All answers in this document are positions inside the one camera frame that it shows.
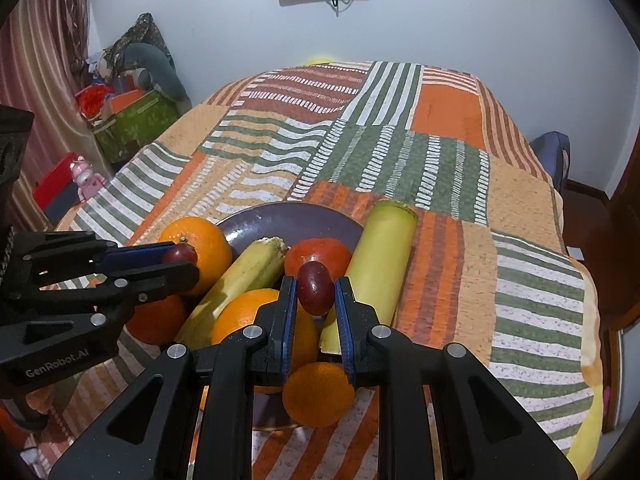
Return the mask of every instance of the green storage box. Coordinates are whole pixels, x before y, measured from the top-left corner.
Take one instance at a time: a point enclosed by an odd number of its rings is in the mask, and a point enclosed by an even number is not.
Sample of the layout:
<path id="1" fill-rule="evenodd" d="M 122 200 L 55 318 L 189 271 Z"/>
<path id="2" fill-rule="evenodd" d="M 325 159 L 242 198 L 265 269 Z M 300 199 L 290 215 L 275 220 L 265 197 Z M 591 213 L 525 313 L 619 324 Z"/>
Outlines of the green storage box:
<path id="1" fill-rule="evenodd" d="M 95 127 L 94 135 L 105 158 L 115 164 L 129 160 L 177 120 L 174 103 L 152 90 Z"/>

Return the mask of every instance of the blue gripper pad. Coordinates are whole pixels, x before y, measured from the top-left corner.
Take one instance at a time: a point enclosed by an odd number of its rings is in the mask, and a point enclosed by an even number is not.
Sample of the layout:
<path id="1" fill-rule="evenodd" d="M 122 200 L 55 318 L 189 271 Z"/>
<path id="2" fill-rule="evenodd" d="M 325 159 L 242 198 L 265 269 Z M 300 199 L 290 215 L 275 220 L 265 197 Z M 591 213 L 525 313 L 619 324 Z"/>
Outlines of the blue gripper pad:
<path id="1" fill-rule="evenodd" d="M 348 278 L 335 280 L 335 319 L 338 323 L 338 336 L 340 338 L 340 353 L 342 354 L 342 368 L 347 375 L 349 384 L 354 384 L 356 379 L 355 355 L 353 352 L 353 334 L 349 324 L 346 302 L 353 302 L 353 293 Z"/>
<path id="2" fill-rule="evenodd" d="M 174 245 L 173 242 L 160 242 L 112 249 L 96 263 L 95 272 L 108 275 L 118 270 L 161 265 L 164 254 Z"/>
<path id="3" fill-rule="evenodd" d="M 287 382 L 291 373 L 291 354 L 293 352 L 293 336 L 296 328 L 296 312 L 298 310 L 298 283 L 295 279 L 283 280 L 280 287 L 279 300 L 286 302 L 284 326 L 282 328 L 280 375 L 282 384 Z"/>

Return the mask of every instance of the red grape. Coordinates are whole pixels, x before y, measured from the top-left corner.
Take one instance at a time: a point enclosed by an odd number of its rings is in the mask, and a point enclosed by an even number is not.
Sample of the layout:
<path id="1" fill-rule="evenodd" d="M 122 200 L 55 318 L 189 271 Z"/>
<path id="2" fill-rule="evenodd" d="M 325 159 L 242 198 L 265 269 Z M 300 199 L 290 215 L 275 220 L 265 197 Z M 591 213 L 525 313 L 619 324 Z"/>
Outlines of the red grape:
<path id="1" fill-rule="evenodd" d="M 298 301 L 312 316 L 323 316 L 334 305 L 334 282 L 329 270 L 311 261 L 298 270 Z"/>
<path id="2" fill-rule="evenodd" d="M 198 253 L 190 244 L 175 244 L 164 253 L 164 256 L 162 256 L 162 262 L 164 264 L 189 262 L 195 265 L 198 263 Z"/>

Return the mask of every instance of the floor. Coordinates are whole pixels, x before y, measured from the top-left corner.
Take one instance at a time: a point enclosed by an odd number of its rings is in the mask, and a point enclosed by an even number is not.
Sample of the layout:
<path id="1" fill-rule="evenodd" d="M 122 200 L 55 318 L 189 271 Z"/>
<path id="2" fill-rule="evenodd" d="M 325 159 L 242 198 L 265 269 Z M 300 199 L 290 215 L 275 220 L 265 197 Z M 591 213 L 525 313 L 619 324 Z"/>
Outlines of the floor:
<path id="1" fill-rule="evenodd" d="M 562 197 L 564 243 L 581 248 L 584 265 L 598 291 L 604 384 L 609 384 L 608 338 L 602 336 L 636 302 L 639 291 L 627 263 L 624 237 L 614 229 L 605 205 L 597 198 L 572 190 L 565 190 Z"/>

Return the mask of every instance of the purple plate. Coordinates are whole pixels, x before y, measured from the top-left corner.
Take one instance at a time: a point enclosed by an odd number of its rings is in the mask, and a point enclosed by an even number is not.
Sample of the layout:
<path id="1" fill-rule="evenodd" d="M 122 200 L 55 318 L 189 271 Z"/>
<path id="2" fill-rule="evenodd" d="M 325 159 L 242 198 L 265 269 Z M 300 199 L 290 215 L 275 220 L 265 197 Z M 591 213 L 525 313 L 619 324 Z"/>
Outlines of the purple plate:
<path id="1" fill-rule="evenodd" d="M 329 207 L 305 202 L 272 202 L 245 209 L 218 224 L 234 257 L 260 238 L 280 237 L 288 246 L 308 238 L 335 238 L 353 253 L 362 234 L 354 219 Z M 293 428 L 280 394 L 255 394 L 254 430 Z"/>

